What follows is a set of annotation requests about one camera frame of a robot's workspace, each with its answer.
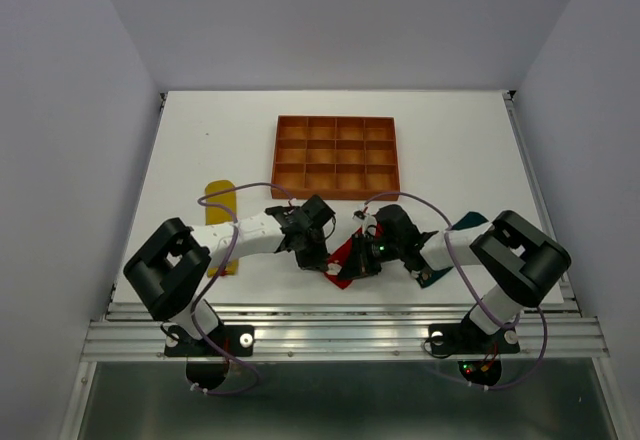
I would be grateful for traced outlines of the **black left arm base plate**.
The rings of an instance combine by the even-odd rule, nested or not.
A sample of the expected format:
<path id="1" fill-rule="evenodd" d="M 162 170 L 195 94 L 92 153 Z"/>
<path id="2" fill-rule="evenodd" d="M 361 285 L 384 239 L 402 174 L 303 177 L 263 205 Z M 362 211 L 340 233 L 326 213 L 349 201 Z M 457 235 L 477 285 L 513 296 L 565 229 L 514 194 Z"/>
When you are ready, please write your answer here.
<path id="1" fill-rule="evenodd" d="M 253 355 L 255 328 L 252 325 L 222 325 L 208 334 L 209 340 L 192 338 L 178 325 L 161 325 L 166 357 L 221 357 L 220 350 L 234 357 Z"/>

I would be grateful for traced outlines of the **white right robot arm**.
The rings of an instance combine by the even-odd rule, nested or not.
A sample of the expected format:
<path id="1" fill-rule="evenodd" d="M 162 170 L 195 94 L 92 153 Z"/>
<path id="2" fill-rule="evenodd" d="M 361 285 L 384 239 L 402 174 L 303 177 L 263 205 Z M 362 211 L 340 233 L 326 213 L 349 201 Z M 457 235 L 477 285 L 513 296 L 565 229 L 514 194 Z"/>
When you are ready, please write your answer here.
<path id="1" fill-rule="evenodd" d="M 473 296 L 475 305 L 459 324 L 442 326 L 434 351 L 482 350 L 511 332 L 516 317 L 537 308 L 572 263 L 566 249 L 514 211 L 489 221 L 470 212 L 444 231 L 421 231 L 408 213 L 392 204 L 369 215 L 355 214 L 361 226 L 328 260 L 328 279 L 341 288 L 379 274 L 399 261 L 421 287 L 451 271 L 481 266 L 495 285 Z"/>

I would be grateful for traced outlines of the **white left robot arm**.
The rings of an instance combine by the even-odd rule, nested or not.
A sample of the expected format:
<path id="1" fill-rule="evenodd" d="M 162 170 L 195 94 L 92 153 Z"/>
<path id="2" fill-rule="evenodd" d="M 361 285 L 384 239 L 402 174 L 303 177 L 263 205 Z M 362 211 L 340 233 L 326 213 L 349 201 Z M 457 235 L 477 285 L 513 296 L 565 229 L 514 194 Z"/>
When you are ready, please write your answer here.
<path id="1" fill-rule="evenodd" d="M 335 212 L 314 195 L 300 206 L 275 206 L 239 220 L 188 226 L 164 221 L 123 267 L 151 317 L 172 322 L 199 353 L 215 352 L 222 342 L 221 320 L 200 298 L 199 286 L 211 267 L 258 255 L 292 252 L 302 270 L 328 267 L 324 227 Z"/>

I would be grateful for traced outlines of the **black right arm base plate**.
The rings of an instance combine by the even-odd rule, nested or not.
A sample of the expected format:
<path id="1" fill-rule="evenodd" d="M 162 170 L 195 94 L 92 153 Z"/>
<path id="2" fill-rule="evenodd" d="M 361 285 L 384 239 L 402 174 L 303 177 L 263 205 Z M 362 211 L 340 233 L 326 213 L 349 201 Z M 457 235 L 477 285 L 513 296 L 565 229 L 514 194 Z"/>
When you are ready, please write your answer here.
<path id="1" fill-rule="evenodd" d="M 436 358 L 454 355 L 517 354 L 520 352 L 514 329 L 486 334 L 473 324 L 437 323 L 428 327 L 423 346 Z"/>

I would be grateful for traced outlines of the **red sock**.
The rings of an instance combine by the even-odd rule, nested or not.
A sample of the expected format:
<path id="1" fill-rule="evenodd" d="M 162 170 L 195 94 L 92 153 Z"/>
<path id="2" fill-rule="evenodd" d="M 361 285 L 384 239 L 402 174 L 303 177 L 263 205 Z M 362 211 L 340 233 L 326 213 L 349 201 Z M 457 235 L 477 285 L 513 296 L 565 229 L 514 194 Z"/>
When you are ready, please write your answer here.
<path id="1" fill-rule="evenodd" d="M 346 290 L 356 280 L 371 275 L 371 262 L 366 253 L 366 235 L 358 229 L 329 256 L 324 277 L 337 288 Z"/>

